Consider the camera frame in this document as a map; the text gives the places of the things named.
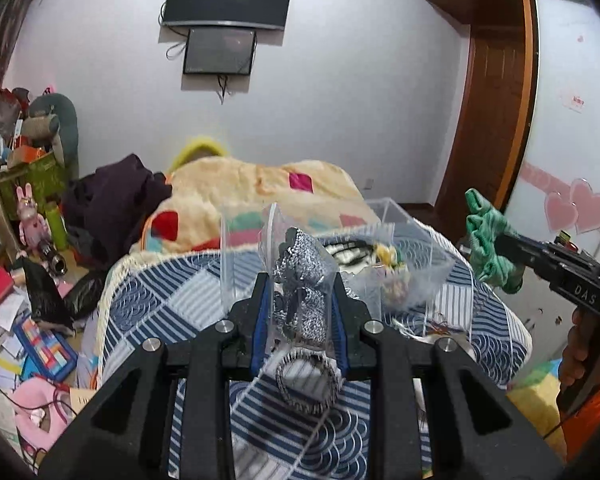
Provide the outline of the right hand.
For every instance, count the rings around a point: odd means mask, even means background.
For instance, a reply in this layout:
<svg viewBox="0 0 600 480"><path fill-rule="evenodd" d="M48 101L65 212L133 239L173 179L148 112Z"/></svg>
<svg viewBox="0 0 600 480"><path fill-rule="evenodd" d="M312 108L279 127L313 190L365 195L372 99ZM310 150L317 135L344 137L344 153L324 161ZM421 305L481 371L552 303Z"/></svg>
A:
<svg viewBox="0 0 600 480"><path fill-rule="evenodd" d="M574 310L567 345L558 367L558 380L562 391L584 376L584 361L588 357L588 336L585 336L583 331L583 317L581 309Z"/></svg>

